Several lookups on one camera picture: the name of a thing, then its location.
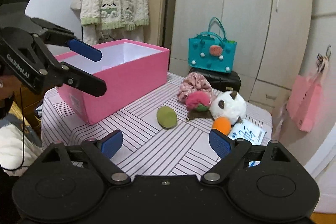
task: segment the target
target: open pink box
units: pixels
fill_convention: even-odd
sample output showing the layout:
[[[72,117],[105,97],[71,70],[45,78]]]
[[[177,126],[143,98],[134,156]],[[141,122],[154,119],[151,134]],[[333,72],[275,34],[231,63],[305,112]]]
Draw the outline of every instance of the open pink box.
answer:
[[[96,45],[103,58],[93,62],[75,52],[56,56],[101,78],[107,91],[94,97],[68,85],[58,88],[61,98],[88,124],[95,124],[167,82],[169,50],[122,39]]]

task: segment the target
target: wall hook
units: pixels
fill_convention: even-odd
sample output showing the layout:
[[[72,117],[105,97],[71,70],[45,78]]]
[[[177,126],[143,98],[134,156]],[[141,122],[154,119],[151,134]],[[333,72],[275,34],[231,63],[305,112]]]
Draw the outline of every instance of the wall hook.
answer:
[[[330,58],[330,56],[331,56],[331,45],[328,45],[328,47],[327,47],[327,51],[325,52],[325,56],[328,58],[328,60],[329,60],[329,58]]]

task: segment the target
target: white plush toy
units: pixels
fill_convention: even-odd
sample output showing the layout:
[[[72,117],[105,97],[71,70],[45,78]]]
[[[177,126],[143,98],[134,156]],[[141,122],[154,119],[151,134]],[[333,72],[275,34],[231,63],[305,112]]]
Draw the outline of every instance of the white plush toy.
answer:
[[[210,112],[214,119],[225,117],[234,125],[246,115],[246,102],[237,91],[226,91],[211,104]]]

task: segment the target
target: pink paper bag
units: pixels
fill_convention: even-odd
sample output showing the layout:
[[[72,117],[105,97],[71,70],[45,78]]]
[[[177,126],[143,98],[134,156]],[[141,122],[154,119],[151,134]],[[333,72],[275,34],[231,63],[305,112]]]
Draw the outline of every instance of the pink paper bag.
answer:
[[[320,104],[322,83],[328,71],[328,59],[320,57],[315,73],[296,77],[287,103],[289,116],[301,131],[310,132],[313,128]]]

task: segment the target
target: table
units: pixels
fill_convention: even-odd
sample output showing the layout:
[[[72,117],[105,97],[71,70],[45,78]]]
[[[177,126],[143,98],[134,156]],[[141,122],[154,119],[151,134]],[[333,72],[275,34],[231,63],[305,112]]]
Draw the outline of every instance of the table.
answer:
[[[186,122],[185,105],[176,94],[183,77],[168,73],[167,83],[134,101],[101,122],[88,125],[61,99],[57,89],[44,97],[41,124],[42,145],[61,140],[79,145],[88,138],[101,139],[115,129],[123,132],[123,145],[111,159],[132,179],[135,175],[186,175],[201,177],[220,158],[209,145],[210,119]],[[222,92],[214,90],[216,95]],[[177,114],[177,126],[163,129],[157,122],[159,107],[169,106]],[[264,109],[247,103],[247,120],[264,130],[262,145],[271,139],[272,118]]]

